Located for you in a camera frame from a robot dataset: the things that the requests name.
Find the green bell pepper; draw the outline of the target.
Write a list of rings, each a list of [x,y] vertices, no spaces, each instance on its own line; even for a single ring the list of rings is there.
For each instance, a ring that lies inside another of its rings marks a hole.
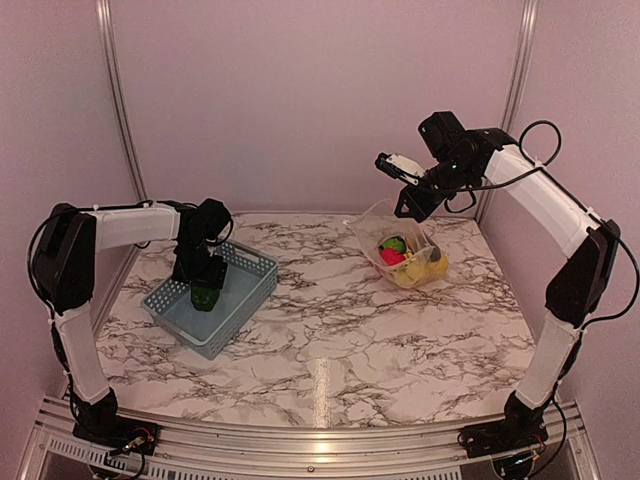
[[[220,289],[202,282],[193,281],[190,284],[190,301],[196,311],[210,312],[214,309],[220,297]]]

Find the green watermelon ball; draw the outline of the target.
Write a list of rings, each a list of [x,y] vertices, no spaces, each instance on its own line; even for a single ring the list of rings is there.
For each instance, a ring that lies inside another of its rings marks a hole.
[[[405,254],[407,251],[407,244],[402,236],[393,236],[387,238],[378,246],[380,251],[385,248],[392,248],[402,254]]]

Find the clear zip top bag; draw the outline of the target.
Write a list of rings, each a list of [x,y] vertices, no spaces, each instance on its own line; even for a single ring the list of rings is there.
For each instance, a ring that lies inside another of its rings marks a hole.
[[[440,247],[411,218],[398,218],[389,199],[345,220],[360,249],[376,271],[402,289],[442,279],[449,262]]]

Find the red apple toy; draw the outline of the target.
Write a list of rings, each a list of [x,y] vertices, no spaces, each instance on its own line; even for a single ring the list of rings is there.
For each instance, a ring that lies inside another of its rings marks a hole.
[[[382,249],[379,252],[379,255],[387,266],[395,266],[395,265],[401,264],[406,260],[406,257],[404,254],[392,248]]]

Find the grey perforated plastic basket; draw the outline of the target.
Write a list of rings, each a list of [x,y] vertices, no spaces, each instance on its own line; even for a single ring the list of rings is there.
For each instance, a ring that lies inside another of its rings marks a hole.
[[[227,263],[223,288],[213,309],[192,306],[188,285],[170,278],[140,302],[162,328],[206,359],[214,359],[274,292],[278,261],[229,241],[214,249]]]

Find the yellow banana bunch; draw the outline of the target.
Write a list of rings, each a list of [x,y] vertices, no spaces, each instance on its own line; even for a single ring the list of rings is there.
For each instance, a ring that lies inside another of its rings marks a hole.
[[[405,266],[394,272],[393,281],[400,288],[416,288],[443,278],[448,267],[449,262],[444,255],[437,261],[411,258]]]

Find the green orange mango toy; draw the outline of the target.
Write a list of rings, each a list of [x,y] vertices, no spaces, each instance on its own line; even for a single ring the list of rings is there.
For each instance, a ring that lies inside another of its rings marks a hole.
[[[434,245],[429,255],[429,261],[432,263],[437,263],[441,260],[441,258],[442,258],[441,249],[438,246]]]

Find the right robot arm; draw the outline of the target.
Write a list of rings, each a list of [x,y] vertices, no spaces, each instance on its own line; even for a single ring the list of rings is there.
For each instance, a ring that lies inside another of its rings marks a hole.
[[[529,437],[540,412],[576,360],[588,323],[608,287],[622,245],[621,232],[535,160],[522,137],[500,128],[469,129],[450,111],[437,111],[418,127],[434,159],[422,167],[401,154],[381,154],[378,169],[403,182],[396,214],[423,221],[461,194],[502,190],[544,232],[558,266],[544,288],[544,323],[522,380],[505,405],[495,438],[515,448]]]

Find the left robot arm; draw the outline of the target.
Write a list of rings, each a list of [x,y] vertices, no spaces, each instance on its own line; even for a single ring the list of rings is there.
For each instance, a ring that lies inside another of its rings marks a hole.
[[[188,286],[191,304],[210,311],[226,263],[214,253],[233,230],[224,204],[144,200],[132,205],[76,207],[59,203],[34,233],[27,253],[31,287],[50,314],[56,355],[68,378],[71,411],[106,445],[125,438],[114,390],[98,358],[91,312],[98,253],[156,241],[175,242],[171,278]]]

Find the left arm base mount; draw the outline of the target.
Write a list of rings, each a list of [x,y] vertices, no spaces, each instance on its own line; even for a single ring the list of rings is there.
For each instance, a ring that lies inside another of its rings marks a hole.
[[[119,415],[113,389],[109,389],[108,394],[95,404],[71,392],[69,404],[75,421],[73,435],[76,438],[110,447],[113,455],[133,450],[144,455],[154,453],[159,425]]]

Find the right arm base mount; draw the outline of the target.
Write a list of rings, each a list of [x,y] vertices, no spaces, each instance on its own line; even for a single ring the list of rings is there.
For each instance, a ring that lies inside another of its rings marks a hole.
[[[504,418],[463,427],[458,444],[468,458],[521,449],[548,439],[543,414],[549,402],[529,408],[512,392],[504,407]]]

